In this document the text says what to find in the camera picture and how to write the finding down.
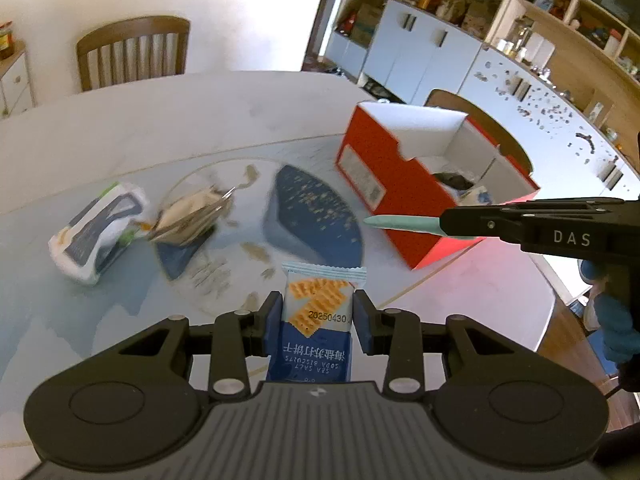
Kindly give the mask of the blue gloved right hand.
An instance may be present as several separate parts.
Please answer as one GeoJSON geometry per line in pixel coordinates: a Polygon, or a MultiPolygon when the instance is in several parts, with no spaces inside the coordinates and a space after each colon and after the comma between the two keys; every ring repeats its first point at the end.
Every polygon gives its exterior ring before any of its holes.
{"type": "Polygon", "coordinates": [[[611,269],[603,263],[582,260],[579,272],[587,284],[597,289],[592,305],[602,330],[605,357],[616,365],[628,363],[639,352],[639,334],[623,302],[624,293],[618,290],[611,269]]]}

